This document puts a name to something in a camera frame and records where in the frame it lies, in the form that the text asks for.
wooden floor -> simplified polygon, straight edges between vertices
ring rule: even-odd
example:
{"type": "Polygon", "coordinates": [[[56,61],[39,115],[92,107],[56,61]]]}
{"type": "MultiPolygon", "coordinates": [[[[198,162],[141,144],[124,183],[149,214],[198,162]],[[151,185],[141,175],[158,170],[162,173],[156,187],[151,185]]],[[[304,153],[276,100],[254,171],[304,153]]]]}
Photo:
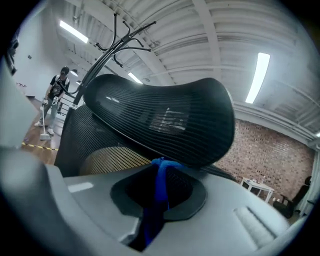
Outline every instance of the wooden floor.
{"type": "Polygon", "coordinates": [[[42,114],[42,112],[40,111],[41,102],[39,102],[36,99],[32,99],[31,103],[39,110],[39,114],[33,120],[32,125],[24,138],[23,142],[26,145],[22,145],[21,149],[36,155],[45,164],[53,165],[57,156],[57,151],[49,150],[45,148],[51,148],[51,149],[59,148],[60,139],[61,139],[59,134],[61,134],[63,122],[56,118],[55,127],[53,129],[56,133],[53,136],[51,136],[51,140],[40,140],[40,134],[43,134],[44,130],[42,127],[35,127],[34,124],[38,122],[40,115],[42,114]]]}

white table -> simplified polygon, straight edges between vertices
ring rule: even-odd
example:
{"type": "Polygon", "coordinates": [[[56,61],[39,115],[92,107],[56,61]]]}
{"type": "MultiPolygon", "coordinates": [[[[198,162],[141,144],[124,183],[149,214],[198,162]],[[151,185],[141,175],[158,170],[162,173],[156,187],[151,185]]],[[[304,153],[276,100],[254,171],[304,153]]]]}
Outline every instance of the white table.
{"type": "Polygon", "coordinates": [[[245,178],[243,177],[242,178],[242,181],[240,183],[240,186],[242,187],[243,184],[246,183],[249,185],[248,187],[248,190],[251,191],[252,188],[256,188],[259,190],[259,193],[257,196],[260,195],[260,192],[263,190],[263,191],[267,191],[268,192],[268,195],[266,196],[266,199],[265,201],[268,203],[269,199],[271,198],[273,192],[275,191],[273,188],[267,186],[266,184],[262,184],[262,183],[258,183],[258,182],[254,182],[253,180],[251,179],[248,179],[248,178],[245,178]]]}

person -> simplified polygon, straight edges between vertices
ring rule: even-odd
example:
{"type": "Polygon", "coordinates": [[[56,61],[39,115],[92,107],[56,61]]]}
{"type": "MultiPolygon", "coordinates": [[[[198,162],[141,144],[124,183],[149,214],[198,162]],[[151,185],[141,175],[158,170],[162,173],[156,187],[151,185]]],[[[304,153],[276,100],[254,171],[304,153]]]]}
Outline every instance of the person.
{"type": "MultiPolygon", "coordinates": [[[[65,91],[61,87],[61,85],[64,86],[66,90],[68,90],[70,81],[68,79],[68,73],[69,68],[67,66],[64,66],[61,69],[60,74],[55,75],[46,90],[45,97],[43,98],[43,114],[44,118],[46,118],[47,112],[51,107],[51,115],[49,120],[49,127],[48,127],[48,133],[50,135],[54,135],[54,121],[59,109],[60,100],[65,95],[65,91]]],[[[44,123],[43,117],[41,116],[39,121],[34,124],[36,127],[42,127],[44,123]]]]}

white wall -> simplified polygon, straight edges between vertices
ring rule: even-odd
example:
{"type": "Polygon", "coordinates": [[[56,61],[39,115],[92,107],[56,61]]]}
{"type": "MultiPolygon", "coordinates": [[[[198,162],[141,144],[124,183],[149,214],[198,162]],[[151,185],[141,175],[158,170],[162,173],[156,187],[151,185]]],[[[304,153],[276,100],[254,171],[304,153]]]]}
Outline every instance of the white wall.
{"type": "Polygon", "coordinates": [[[45,95],[53,76],[70,64],[59,45],[50,6],[21,26],[14,61],[15,81],[26,85],[26,95],[38,100],[45,95]]]}

red brick wall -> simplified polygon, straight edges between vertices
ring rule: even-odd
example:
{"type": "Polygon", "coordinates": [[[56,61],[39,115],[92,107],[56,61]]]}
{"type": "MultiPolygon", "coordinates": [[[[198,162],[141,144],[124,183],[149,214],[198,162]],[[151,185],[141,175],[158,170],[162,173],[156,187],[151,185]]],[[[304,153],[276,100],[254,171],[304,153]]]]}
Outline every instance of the red brick wall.
{"type": "Polygon", "coordinates": [[[269,128],[236,120],[234,142],[215,165],[242,177],[261,181],[274,189],[273,197],[283,194],[292,199],[310,176],[315,152],[306,145],[269,128]]]}

